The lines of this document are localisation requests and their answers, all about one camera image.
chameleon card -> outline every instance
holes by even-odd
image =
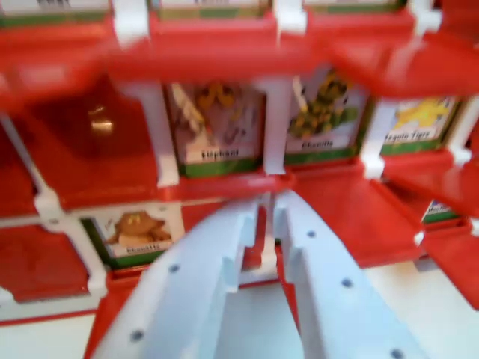
[[[331,67],[293,80],[286,165],[341,159],[357,152],[367,91]]]
[[[151,0],[161,19],[232,19],[258,17],[269,7],[269,0]]]
[[[460,100],[455,96],[399,102],[381,154],[397,155],[439,148],[459,104]]]
[[[236,83],[172,84],[168,104],[180,173],[205,177],[257,169],[265,98]]]
[[[82,224],[103,262],[112,269],[150,263],[184,234],[178,203],[112,209],[83,218]]]

red plastic frame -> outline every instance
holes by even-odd
[[[360,266],[414,260],[422,255],[414,243],[415,234],[424,229],[421,219],[383,184],[365,179],[359,160],[293,171],[297,177],[294,191],[341,238]]]
[[[0,217],[36,214],[33,182],[1,126],[0,153]]]
[[[63,233],[1,229],[0,257],[0,286],[19,303],[88,294],[88,272]]]

animal illustration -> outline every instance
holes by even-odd
[[[300,112],[291,120],[289,133],[294,137],[306,139],[356,119],[357,108],[344,108],[350,88],[349,82],[338,77],[334,70],[330,70],[318,88],[316,97],[308,101],[305,98],[305,88],[299,77],[296,77],[293,80],[293,92]]]
[[[238,142],[247,132],[241,123],[246,108],[243,94],[239,86],[215,81],[196,87],[193,101],[174,84],[174,99],[183,118],[176,121],[177,126],[192,130],[193,138],[206,136],[209,145]]]
[[[446,116],[450,109],[445,98],[427,98],[418,103],[415,107],[398,110],[396,112],[397,122],[394,129],[400,129],[409,123],[417,123],[418,127],[431,127]]]
[[[165,221],[151,218],[145,211],[125,213],[115,225],[115,234],[106,241],[131,248],[152,242],[171,242],[171,234],[163,227]]]

yellow animal card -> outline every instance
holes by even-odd
[[[112,269],[152,262],[184,234],[179,203],[112,209],[82,219],[105,264]]]
[[[381,154],[394,155],[439,148],[459,102],[459,98],[454,96],[399,102]]]

white table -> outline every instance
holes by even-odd
[[[479,358],[479,313],[438,269],[413,263],[367,276],[431,359]],[[94,316],[0,328],[0,358],[80,359]],[[302,358],[299,335],[278,284],[244,289],[227,301],[216,359]]]

